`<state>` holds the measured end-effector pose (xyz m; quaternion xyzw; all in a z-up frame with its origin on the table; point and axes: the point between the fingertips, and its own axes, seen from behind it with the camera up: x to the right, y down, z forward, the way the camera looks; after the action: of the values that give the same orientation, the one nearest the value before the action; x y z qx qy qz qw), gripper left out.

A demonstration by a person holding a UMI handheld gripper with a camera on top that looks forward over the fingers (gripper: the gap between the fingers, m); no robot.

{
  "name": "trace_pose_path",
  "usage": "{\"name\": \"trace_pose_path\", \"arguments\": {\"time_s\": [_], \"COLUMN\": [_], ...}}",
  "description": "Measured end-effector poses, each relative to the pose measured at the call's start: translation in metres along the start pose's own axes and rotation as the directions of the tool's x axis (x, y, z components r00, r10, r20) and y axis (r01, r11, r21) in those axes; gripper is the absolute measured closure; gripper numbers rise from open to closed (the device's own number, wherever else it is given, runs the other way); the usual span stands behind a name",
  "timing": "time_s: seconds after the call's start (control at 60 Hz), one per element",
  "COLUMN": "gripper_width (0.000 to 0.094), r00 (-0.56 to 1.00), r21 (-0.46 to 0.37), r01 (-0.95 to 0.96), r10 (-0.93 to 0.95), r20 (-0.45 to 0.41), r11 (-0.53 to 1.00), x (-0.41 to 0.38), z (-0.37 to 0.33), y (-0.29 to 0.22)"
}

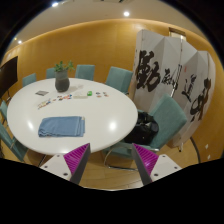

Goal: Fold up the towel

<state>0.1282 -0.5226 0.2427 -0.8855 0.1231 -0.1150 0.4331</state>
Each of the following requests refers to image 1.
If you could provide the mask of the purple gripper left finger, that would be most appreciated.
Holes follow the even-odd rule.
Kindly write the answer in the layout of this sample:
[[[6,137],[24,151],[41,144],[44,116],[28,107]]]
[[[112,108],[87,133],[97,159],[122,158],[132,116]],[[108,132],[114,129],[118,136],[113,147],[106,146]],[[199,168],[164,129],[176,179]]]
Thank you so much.
[[[71,172],[70,181],[79,184],[90,156],[90,144],[82,145],[64,155],[65,162]]]

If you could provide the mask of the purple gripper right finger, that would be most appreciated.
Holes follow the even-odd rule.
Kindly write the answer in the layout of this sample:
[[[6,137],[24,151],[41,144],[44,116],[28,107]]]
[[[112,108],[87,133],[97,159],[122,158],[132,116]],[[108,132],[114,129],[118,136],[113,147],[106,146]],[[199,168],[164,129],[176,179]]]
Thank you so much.
[[[132,156],[137,165],[143,185],[150,184],[152,182],[150,175],[159,156],[137,144],[132,145]]]

